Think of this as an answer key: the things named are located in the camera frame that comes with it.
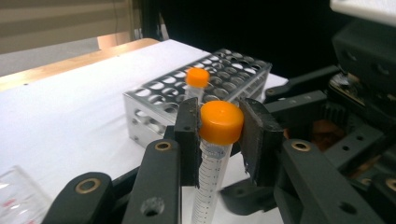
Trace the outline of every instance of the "orange screw cap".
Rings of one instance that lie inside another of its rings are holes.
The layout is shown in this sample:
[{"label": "orange screw cap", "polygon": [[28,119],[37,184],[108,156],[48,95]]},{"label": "orange screw cap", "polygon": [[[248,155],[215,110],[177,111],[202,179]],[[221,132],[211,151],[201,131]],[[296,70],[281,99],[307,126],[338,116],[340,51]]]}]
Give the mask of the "orange screw cap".
[{"label": "orange screw cap", "polygon": [[209,143],[226,146],[238,141],[244,115],[238,106],[226,101],[210,101],[201,107],[200,136]]},{"label": "orange screw cap", "polygon": [[193,67],[187,71],[186,83],[193,87],[196,88],[206,87],[208,81],[209,81],[209,73],[203,68]]}]

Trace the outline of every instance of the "clear plastic tube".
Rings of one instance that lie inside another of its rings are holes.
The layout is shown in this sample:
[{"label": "clear plastic tube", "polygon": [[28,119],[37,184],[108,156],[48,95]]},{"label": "clear plastic tube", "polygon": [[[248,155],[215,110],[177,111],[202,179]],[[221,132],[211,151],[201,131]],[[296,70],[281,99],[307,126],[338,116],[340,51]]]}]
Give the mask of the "clear plastic tube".
[{"label": "clear plastic tube", "polygon": [[230,102],[210,101],[201,107],[199,187],[195,190],[191,223],[210,224],[216,210],[233,143],[242,132],[244,115]]},{"label": "clear plastic tube", "polygon": [[202,164],[199,168],[199,185],[195,189],[194,206],[192,210],[193,224],[209,224],[212,222],[218,190],[225,175],[233,144],[221,146],[201,140]]},{"label": "clear plastic tube", "polygon": [[187,88],[184,93],[184,100],[197,97],[198,104],[200,104],[202,102],[204,89],[208,84],[209,77],[209,72],[207,72],[204,68],[190,68],[186,75]]},{"label": "clear plastic tube", "polygon": [[200,104],[202,102],[203,96],[204,96],[204,88],[193,87],[193,86],[187,85],[184,100],[197,97],[198,104]]}]

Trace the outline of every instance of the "black machine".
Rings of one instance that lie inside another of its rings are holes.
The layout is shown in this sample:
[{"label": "black machine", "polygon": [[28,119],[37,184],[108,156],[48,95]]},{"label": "black machine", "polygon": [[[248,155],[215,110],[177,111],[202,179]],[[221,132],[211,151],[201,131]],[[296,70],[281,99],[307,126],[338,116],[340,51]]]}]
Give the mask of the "black machine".
[{"label": "black machine", "polygon": [[[250,179],[220,191],[231,212],[396,223],[396,29],[355,20],[332,42],[339,65],[266,90],[264,102],[239,99],[245,127],[232,155],[242,153]],[[180,188],[197,185],[198,108],[180,104],[140,167],[71,180],[43,223],[180,223]]]}]

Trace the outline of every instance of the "white table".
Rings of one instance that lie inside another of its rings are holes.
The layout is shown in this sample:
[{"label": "white table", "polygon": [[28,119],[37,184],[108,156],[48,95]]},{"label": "white table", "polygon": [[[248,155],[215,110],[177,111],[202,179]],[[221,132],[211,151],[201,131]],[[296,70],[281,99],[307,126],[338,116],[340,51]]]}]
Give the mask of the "white table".
[{"label": "white table", "polygon": [[[140,165],[145,149],[128,137],[122,94],[209,54],[174,40],[138,49],[0,92],[0,174],[19,165],[53,200],[74,177],[113,179]],[[286,79],[270,75],[266,88]],[[223,186],[245,179],[242,156],[230,158]],[[193,188],[183,187],[182,223]],[[282,223],[277,209],[247,217],[219,200],[213,223]]]}]

